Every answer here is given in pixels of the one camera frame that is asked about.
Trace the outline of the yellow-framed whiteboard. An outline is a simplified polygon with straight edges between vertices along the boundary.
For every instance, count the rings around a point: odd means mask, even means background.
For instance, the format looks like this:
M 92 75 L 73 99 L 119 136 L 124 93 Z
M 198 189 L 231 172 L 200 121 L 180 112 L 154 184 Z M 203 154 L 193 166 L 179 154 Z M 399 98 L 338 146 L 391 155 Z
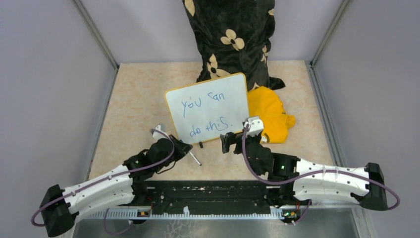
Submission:
M 250 115 L 243 73 L 168 90 L 165 100 L 177 137 L 188 144 L 239 132 Z

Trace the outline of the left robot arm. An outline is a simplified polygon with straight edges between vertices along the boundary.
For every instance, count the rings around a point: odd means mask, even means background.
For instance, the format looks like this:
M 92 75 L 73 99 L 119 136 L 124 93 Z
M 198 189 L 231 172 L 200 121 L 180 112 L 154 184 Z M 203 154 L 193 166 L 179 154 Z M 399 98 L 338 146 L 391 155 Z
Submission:
M 131 156 L 111 171 L 84 183 L 51 186 L 36 214 L 50 238 L 69 231 L 84 218 L 114 206 L 149 205 L 145 181 L 185 157 L 193 146 L 170 135 Z

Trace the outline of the white marker pen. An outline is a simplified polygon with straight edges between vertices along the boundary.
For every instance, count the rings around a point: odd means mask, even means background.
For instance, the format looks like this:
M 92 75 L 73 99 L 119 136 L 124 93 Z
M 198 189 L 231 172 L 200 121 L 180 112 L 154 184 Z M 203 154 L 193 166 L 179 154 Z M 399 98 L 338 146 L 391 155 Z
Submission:
M 189 154 L 191 155 L 191 157 L 194 159 L 194 161 L 199 165 L 202 166 L 202 163 L 198 160 L 198 158 L 193 154 L 193 152 L 189 152 Z

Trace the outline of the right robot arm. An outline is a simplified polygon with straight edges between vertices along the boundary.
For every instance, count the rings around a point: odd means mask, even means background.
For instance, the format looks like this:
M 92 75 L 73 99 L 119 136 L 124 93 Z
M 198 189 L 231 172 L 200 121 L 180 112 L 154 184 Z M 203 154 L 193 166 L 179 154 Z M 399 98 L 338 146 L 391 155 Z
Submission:
M 337 167 L 314 163 L 303 158 L 273 153 L 257 142 L 257 136 L 243 137 L 229 132 L 220 136 L 222 152 L 235 145 L 249 172 L 260 182 L 282 187 L 279 199 L 284 204 L 295 200 L 337 200 L 374 210 L 388 210 L 386 186 L 379 164 L 364 167 Z

